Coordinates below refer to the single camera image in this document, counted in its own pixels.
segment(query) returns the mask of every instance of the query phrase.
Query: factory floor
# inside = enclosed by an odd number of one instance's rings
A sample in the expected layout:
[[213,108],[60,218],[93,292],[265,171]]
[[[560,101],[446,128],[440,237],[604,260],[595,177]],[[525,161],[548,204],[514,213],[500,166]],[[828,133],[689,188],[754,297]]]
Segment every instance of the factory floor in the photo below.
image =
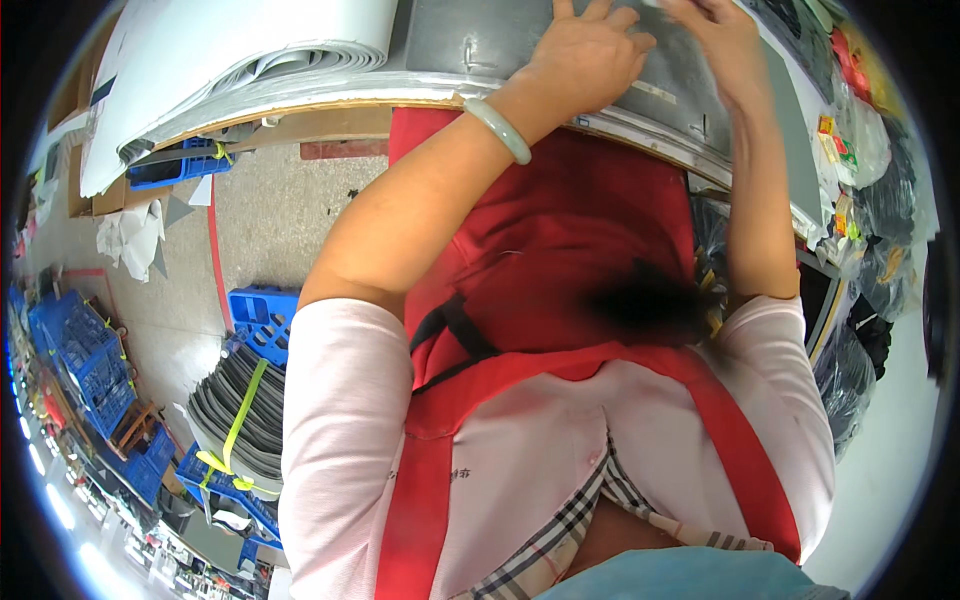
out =
[[[210,246],[214,219],[226,291],[252,284],[300,287],[327,232],[350,200],[387,168],[385,156],[301,159],[300,145],[271,146],[240,155],[214,176],[213,206],[171,224],[160,242],[166,276],[133,279],[121,262],[97,253],[100,219],[69,219],[63,190],[36,232],[19,275],[62,266],[67,286],[97,297],[114,325],[129,333],[124,345],[137,371],[139,396],[152,400],[181,450],[193,436],[180,413],[197,382],[220,359],[226,331]],[[65,173],[65,160],[59,173]],[[174,186],[190,199],[199,180]],[[162,202],[164,219],[170,201]]]

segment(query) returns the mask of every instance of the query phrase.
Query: jade bangle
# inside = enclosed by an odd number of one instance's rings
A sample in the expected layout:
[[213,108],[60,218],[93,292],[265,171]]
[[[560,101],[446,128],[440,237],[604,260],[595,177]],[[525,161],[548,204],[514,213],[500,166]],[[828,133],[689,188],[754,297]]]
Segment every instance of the jade bangle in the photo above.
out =
[[494,110],[483,100],[479,98],[467,98],[464,101],[464,111],[469,112],[480,119],[484,125],[490,128],[497,138],[504,143],[510,153],[514,155],[516,164],[527,164],[532,158],[530,147],[523,141],[523,138],[516,132],[514,127],[503,118],[499,112]]

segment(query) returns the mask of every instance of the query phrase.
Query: fluorescent light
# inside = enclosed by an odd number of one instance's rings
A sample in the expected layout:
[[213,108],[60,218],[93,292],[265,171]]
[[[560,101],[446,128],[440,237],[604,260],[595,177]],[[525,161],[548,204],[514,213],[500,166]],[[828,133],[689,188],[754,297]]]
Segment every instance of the fluorescent light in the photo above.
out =
[[80,546],[80,559],[86,567],[92,582],[100,588],[101,593],[106,598],[115,598],[116,600],[140,600],[142,596],[131,586],[123,577],[117,575],[113,567],[104,558],[89,541]]
[[135,561],[144,566],[147,565],[147,561],[143,558],[143,555],[140,554],[140,551],[134,548],[133,546],[127,546],[124,548],[127,551],[127,554],[131,555]]
[[50,504],[54,507],[54,513],[60,517],[60,522],[66,529],[73,529],[77,522],[73,519],[73,513],[66,507],[60,492],[52,484],[47,484],[47,495],[50,496]]
[[34,457],[34,467],[36,467],[36,472],[41,476],[47,474],[47,469],[43,468],[43,463],[40,462],[40,454],[36,451],[36,446],[30,444],[30,455]]

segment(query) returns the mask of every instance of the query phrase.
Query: yellow strap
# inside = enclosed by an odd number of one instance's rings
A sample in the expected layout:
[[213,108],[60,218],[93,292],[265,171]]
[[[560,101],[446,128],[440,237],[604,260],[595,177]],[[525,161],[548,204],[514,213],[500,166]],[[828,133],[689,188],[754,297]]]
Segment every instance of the yellow strap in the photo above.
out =
[[230,155],[227,153],[227,145],[223,142],[213,142],[217,147],[217,154],[213,155],[214,158],[226,158],[227,164],[231,167],[233,166],[233,158],[230,158]]
[[[224,460],[220,460],[220,458],[213,452],[209,452],[207,450],[197,451],[197,458],[210,466],[204,483],[206,483],[206,481],[209,479],[210,473],[212,473],[215,468],[226,473],[227,475],[236,474],[230,468],[230,454],[233,450],[233,444],[236,443],[237,435],[240,434],[240,428],[243,426],[243,421],[246,420],[247,413],[250,412],[250,407],[253,404],[253,397],[256,396],[256,389],[260,386],[260,379],[263,377],[264,371],[267,370],[268,364],[269,363],[267,362],[267,359],[261,358],[256,364],[256,369],[253,370],[253,376],[250,378],[250,385],[247,386],[247,392],[243,396],[243,402],[240,404],[240,410],[237,411],[237,416],[233,419],[233,425],[230,427],[230,431],[227,433],[227,439],[224,441]],[[269,490],[258,488],[253,484],[253,480],[250,477],[235,477],[233,479],[233,487],[244,492],[248,492],[249,490],[260,490],[262,492],[278,495],[276,492],[270,492]]]
[[210,483],[210,475],[212,474],[213,474],[213,467],[208,468],[206,470],[206,476],[204,477],[204,480],[200,482],[200,487],[203,488],[204,490],[206,490],[206,484]]

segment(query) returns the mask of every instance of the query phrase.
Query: light pink long-sleeve shirt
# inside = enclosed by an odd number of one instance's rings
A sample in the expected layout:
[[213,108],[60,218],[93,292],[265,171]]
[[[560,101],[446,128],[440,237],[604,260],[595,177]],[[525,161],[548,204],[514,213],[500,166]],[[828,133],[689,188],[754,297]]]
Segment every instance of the light pink long-sleeve shirt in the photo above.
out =
[[[703,352],[767,451],[800,532],[802,561],[833,500],[833,440],[804,351],[799,300],[756,298]],[[359,300],[323,300],[291,327],[279,524],[297,598],[373,598],[403,446],[413,367],[402,324]],[[449,526],[430,594],[477,584],[594,473],[608,432],[660,515],[748,538],[683,385],[610,361],[584,381],[527,379],[481,405],[454,438]]]

